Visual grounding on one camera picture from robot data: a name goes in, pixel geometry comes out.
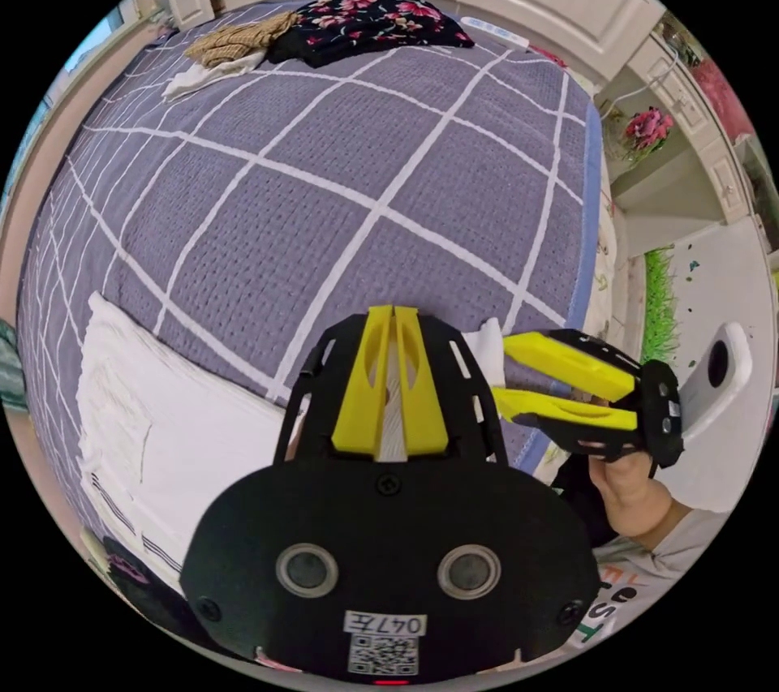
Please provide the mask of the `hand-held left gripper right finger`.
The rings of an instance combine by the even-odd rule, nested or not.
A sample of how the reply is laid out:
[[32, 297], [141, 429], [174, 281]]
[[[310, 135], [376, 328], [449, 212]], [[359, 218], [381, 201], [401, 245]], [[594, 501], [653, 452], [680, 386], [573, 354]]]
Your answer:
[[418, 311], [395, 308], [399, 390], [407, 453], [445, 453], [449, 443]]

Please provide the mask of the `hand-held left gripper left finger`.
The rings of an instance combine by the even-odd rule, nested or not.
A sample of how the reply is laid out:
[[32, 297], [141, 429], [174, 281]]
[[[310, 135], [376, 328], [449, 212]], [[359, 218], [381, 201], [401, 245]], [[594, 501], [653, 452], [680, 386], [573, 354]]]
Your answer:
[[393, 307], [371, 307], [364, 317], [331, 441], [338, 453], [379, 453], [386, 404]]

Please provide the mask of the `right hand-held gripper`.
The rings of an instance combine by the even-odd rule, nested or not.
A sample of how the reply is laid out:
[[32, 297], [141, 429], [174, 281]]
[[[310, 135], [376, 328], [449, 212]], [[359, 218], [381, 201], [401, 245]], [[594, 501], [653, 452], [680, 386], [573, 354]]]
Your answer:
[[574, 389], [608, 400], [607, 406], [522, 389], [492, 389], [500, 416], [547, 419], [548, 438], [568, 453], [616, 462], [649, 454], [663, 468], [683, 449], [678, 379], [666, 363], [641, 364], [609, 343], [576, 329], [517, 333], [503, 338], [515, 362]]

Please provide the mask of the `person's right hand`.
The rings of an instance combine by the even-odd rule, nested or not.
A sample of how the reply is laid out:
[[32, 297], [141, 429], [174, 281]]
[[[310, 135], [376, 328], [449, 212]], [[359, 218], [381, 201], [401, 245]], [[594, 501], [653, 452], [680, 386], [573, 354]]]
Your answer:
[[603, 501], [611, 528], [645, 545], [657, 534], [674, 507], [669, 490], [650, 477], [652, 458], [629, 453], [613, 462], [590, 457], [590, 479]]

